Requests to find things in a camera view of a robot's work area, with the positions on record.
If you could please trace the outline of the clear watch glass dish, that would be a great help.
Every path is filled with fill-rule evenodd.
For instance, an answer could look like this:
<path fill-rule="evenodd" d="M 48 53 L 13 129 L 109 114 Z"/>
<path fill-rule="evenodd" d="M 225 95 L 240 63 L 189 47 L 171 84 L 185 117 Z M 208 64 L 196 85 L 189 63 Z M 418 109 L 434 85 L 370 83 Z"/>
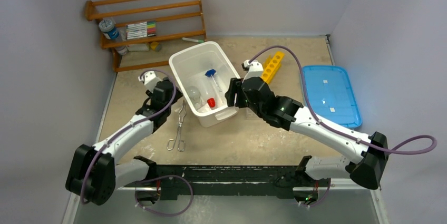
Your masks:
<path fill-rule="evenodd" d="M 187 89 L 187 94 L 188 94 L 188 97 L 190 98 L 190 100 L 192 100 L 194 102 L 196 100 L 200 100 L 200 98 L 201 98 L 201 93 L 200 93 L 199 89 L 195 86 L 190 86 Z"/>

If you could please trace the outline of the yellow test tube rack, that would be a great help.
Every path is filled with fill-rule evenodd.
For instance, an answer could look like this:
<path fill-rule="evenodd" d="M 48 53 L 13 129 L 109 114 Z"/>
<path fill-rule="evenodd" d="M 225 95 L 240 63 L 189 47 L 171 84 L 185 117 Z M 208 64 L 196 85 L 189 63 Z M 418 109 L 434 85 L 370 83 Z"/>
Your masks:
<path fill-rule="evenodd" d="M 275 77 L 279 69 L 281 68 L 281 61 L 284 58 L 284 53 L 278 51 L 274 56 L 268 56 L 265 62 L 263 63 L 263 73 L 261 78 L 264 82 L 269 84 L 272 79 Z"/>

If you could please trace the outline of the white plastic bin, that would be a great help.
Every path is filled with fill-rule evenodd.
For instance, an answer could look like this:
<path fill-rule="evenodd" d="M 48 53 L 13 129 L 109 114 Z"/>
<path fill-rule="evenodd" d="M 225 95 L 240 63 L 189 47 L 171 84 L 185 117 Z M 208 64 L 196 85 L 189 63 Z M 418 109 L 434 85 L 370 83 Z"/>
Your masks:
<path fill-rule="evenodd" d="M 169 66 L 184 99 L 199 123 L 207 128 L 229 119 L 238 109 L 229 107 L 225 92 L 239 74 L 216 42 L 185 48 L 169 58 Z"/>

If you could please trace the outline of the red cap wash bottle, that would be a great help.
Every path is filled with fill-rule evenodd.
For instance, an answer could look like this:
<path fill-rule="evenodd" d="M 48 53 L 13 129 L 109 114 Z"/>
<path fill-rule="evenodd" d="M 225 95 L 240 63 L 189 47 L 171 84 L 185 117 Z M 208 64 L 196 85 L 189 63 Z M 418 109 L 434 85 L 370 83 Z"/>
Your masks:
<path fill-rule="evenodd" d="M 217 107 L 216 93 L 206 77 L 200 79 L 199 87 L 204 101 L 211 109 L 215 109 Z"/>

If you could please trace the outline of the blue cap glass tube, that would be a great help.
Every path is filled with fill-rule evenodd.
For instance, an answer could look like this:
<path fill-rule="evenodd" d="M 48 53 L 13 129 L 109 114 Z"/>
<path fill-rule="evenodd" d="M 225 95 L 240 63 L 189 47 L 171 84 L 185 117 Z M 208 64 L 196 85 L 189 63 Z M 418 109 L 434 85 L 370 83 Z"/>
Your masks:
<path fill-rule="evenodd" d="M 223 90 L 217 81 L 216 73 L 217 71 L 215 69 L 210 69 L 205 72 L 205 76 L 207 77 L 211 86 L 214 88 L 216 92 L 223 93 Z"/>

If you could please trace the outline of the metal crucible tongs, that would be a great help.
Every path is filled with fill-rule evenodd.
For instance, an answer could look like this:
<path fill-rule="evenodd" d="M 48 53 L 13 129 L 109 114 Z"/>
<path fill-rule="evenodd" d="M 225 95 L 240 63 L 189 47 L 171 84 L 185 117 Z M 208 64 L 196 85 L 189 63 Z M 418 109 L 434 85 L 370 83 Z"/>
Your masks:
<path fill-rule="evenodd" d="M 182 139 L 182 128 L 184 124 L 184 119 L 187 115 L 186 111 L 187 103 L 185 100 L 182 101 L 181 109 L 178 112 L 178 126 L 176 136 L 173 139 L 169 139 L 167 143 L 167 150 L 172 151 L 174 148 L 177 148 L 179 152 L 184 152 L 186 148 L 186 142 Z"/>

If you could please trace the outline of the blue plastic lid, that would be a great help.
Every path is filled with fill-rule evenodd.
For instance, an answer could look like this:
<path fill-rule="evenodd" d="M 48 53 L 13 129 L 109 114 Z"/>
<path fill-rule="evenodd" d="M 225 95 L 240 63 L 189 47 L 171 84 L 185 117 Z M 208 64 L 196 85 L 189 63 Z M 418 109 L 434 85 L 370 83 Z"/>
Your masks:
<path fill-rule="evenodd" d="M 349 129 L 362 118 L 346 70 L 333 65 L 308 65 L 302 70 L 310 106 L 318 115 Z"/>

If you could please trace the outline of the small glass jar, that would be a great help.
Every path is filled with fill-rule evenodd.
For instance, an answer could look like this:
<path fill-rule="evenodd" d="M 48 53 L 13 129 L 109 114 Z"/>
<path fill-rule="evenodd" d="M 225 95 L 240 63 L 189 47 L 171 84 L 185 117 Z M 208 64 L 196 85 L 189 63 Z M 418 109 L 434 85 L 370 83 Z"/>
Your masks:
<path fill-rule="evenodd" d="M 204 106 L 203 100 L 201 98 L 194 100 L 193 106 L 195 107 L 196 110 L 199 110 L 200 108 L 202 108 Z"/>

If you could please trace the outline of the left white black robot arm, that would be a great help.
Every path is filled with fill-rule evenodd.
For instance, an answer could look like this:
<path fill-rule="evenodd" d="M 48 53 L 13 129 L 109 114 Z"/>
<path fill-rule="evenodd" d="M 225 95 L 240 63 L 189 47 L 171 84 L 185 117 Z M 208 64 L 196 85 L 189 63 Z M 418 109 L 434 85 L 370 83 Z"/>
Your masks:
<path fill-rule="evenodd" d="M 149 187 L 157 181 L 151 161 L 135 157 L 118 165 L 117 162 L 137 143 L 155 133 L 171 114 L 171 106 L 181 97 L 181 91 L 169 77 L 152 77 L 144 81 L 148 98 L 131 120 L 103 141 L 92 146 L 80 145 L 74 152 L 65 182 L 67 191 L 80 196 L 82 204 L 102 205 L 119 187 L 139 181 Z"/>

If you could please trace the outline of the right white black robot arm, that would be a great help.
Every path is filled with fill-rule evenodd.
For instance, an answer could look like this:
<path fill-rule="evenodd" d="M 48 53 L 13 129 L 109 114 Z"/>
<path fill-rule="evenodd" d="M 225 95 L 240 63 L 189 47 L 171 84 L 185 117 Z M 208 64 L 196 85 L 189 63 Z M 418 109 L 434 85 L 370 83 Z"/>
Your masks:
<path fill-rule="evenodd" d="M 275 95 L 260 77 L 231 78 L 225 98 L 228 106 L 249 108 L 270 126 L 310 137 L 342 155 L 334 164 L 323 164 L 316 157 L 303 161 L 304 166 L 296 171 L 300 184 L 339 177 L 350 178 L 366 189 L 379 188 L 389 157 L 384 151 L 387 138 L 382 133 L 368 135 L 314 116 L 302 103 Z"/>

